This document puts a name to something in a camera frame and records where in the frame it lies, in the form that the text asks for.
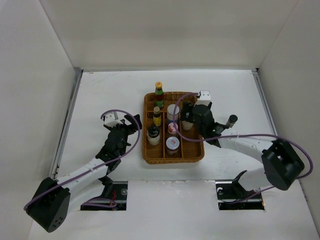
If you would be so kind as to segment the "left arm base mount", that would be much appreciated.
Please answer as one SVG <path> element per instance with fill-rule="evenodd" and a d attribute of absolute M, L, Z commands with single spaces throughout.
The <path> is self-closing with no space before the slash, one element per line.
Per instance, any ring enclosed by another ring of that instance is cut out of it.
<path fill-rule="evenodd" d="M 98 180 L 103 185 L 99 196 L 80 206 L 81 211 L 126 211 L 128 181 L 113 181 L 108 176 Z"/>

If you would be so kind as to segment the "small yellow label bottle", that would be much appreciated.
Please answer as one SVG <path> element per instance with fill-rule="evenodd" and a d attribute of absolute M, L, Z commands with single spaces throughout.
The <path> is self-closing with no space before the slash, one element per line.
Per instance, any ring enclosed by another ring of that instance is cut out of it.
<path fill-rule="evenodd" d="M 160 112 L 160 108 L 158 106 L 155 106 L 153 108 L 153 123 L 157 127 L 160 127 L 162 124 L 161 112 Z"/>

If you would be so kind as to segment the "red sauce bottle yellow cap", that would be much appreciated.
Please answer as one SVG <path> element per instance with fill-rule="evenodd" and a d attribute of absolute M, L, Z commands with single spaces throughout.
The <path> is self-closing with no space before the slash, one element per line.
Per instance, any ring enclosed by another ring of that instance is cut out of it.
<path fill-rule="evenodd" d="M 155 92 L 154 92 L 155 106 L 162 109 L 164 107 L 164 91 L 163 84 L 160 81 L 155 83 Z"/>

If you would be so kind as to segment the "white salt grinder black top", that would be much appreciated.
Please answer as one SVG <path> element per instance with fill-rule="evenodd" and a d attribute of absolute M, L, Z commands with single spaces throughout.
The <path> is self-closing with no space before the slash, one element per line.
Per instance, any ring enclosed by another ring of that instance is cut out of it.
<path fill-rule="evenodd" d="M 160 143 L 160 129 L 155 124 L 152 124 L 147 129 L 147 139 L 150 145 L 156 146 Z"/>

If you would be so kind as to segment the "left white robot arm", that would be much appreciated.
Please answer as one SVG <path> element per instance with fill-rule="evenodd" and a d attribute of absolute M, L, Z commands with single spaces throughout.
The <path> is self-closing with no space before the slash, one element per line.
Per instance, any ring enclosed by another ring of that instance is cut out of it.
<path fill-rule="evenodd" d="M 24 211 L 46 232 L 52 233 L 65 221 L 71 200 L 93 183 L 98 183 L 95 193 L 100 199 L 112 195 L 112 180 L 108 177 L 128 155 L 136 144 L 128 137 L 140 134 L 142 122 L 140 115 L 124 112 L 118 119 L 118 110 L 108 110 L 100 117 L 109 133 L 104 145 L 95 157 L 84 166 L 61 178 L 47 177 L 39 184 L 32 199 L 24 206 Z"/>

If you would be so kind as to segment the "tall blue label spice jar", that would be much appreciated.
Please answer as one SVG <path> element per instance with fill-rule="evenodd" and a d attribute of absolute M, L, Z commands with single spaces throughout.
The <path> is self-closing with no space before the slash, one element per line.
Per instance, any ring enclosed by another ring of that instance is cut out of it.
<path fill-rule="evenodd" d="M 166 123 L 167 124 L 170 124 L 172 122 L 178 123 L 179 112 L 180 112 L 179 106 L 176 106 L 175 104 L 170 104 L 167 107 L 167 111 L 166 111 Z"/>

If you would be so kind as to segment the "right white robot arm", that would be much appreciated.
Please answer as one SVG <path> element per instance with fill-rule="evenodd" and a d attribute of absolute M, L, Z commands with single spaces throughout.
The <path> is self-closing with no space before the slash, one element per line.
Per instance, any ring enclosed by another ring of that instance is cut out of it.
<path fill-rule="evenodd" d="M 183 122 L 194 124 L 199 135 L 210 145 L 249 156 L 261 163 L 255 170 L 244 170 L 234 179 L 232 192 L 238 198 L 250 191 L 275 187 L 286 191 L 304 170 L 305 165 L 287 140 L 257 136 L 241 137 L 230 123 L 214 120 L 210 105 L 184 102 L 180 113 Z"/>

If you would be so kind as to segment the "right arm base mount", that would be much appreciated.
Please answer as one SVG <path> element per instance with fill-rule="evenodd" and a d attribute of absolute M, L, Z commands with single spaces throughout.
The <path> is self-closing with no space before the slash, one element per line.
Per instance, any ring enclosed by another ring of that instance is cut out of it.
<path fill-rule="evenodd" d="M 215 182 L 217 205 L 220 211 L 265 210 L 261 194 L 255 190 L 247 191 L 239 183 L 246 170 L 234 179 L 217 180 Z"/>

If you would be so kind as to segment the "silver top pepper grinder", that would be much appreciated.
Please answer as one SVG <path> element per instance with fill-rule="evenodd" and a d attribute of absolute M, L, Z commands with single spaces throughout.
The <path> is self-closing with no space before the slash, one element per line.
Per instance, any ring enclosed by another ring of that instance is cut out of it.
<path fill-rule="evenodd" d="M 194 124 L 192 122 L 188 122 L 186 120 L 181 121 L 182 129 L 185 131 L 189 131 L 193 128 Z"/>

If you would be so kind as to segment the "small dark spice jar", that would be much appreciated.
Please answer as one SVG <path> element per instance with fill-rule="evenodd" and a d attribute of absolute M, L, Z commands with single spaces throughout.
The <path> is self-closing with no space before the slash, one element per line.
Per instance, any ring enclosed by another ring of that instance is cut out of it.
<path fill-rule="evenodd" d="M 229 116 L 229 118 L 228 118 L 228 120 L 227 120 L 225 125 L 228 128 L 232 128 L 237 121 L 238 121 L 238 116 L 235 115 L 235 114 L 232 114 L 232 115 Z"/>

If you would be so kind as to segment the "pink lid spice jar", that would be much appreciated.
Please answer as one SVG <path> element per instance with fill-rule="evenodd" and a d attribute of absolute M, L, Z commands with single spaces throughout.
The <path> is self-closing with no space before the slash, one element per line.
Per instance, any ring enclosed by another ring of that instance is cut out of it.
<path fill-rule="evenodd" d="M 175 122 L 171 122 L 168 124 L 167 126 L 167 137 L 177 137 L 178 133 L 177 133 L 177 129 L 179 128 L 179 126 L 177 125 L 177 123 Z"/>

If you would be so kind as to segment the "white lid round jar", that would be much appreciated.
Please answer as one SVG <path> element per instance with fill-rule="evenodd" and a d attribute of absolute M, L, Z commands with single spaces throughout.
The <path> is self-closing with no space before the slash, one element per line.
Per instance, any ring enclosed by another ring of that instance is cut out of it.
<path fill-rule="evenodd" d="M 175 136 L 168 137 L 165 141 L 165 149 L 170 157 L 176 155 L 180 149 L 180 140 Z"/>

